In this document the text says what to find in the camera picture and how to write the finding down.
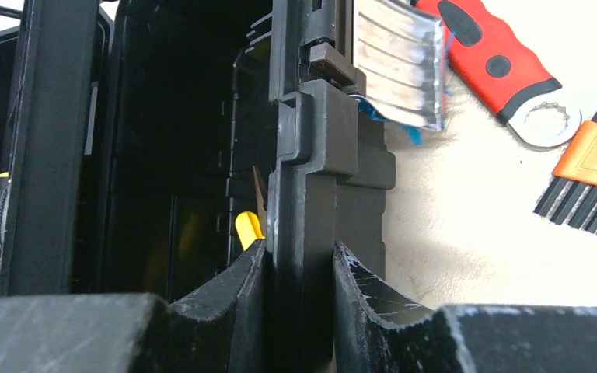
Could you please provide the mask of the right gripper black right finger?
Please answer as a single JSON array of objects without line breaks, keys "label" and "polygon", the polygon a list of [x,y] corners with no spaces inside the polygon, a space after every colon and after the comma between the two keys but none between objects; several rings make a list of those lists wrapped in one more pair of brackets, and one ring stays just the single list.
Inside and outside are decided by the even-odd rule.
[{"label": "right gripper black right finger", "polygon": [[333,255],[339,372],[597,372],[597,307],[429,309],[343,244]]}]

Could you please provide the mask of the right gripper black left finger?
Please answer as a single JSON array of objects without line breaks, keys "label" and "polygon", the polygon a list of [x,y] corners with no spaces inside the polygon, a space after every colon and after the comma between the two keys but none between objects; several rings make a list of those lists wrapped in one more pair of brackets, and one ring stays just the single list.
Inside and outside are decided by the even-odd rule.
[{"label": "right gripper black left finger", "polygon": [[0,372],[260,372],[264,241],[187,296],[0,298]]}]

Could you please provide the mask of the black orange hex key holder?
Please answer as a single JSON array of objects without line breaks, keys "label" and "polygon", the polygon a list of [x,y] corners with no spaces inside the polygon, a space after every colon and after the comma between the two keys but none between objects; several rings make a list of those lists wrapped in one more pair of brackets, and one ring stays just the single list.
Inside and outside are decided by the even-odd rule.
[{"label": "black orange hex key holder", "polygon": [[597,111],[582,123],[533,213],[597,237]]}]

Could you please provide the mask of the yellow handled screwdriver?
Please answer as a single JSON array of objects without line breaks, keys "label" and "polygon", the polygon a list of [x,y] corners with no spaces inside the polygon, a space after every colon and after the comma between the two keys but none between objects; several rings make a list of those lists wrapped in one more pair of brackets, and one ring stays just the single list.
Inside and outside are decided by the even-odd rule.
[{"label": "yellow handled screwdriver", "polygon": [[247,251],[258,239],[265,238],[258,215],[251,211],[244,211],[237,215],[235,228],[244,251]]}]

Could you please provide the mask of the black plastic toolbox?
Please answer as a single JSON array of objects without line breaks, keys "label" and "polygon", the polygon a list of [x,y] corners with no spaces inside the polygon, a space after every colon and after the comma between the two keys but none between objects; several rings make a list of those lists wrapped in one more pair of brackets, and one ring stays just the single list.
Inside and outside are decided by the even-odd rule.
[{"label": "black plastic toolbox", "polygon": [[260,372],[339,372],[334,250],[382,266],[395,176],[364,45],[438,70],[440,24],[402,1],[122,1],[113,19],[27,1],[17,17],[0,32],[0,298],[173,303],[245,252],[251,211]]}]

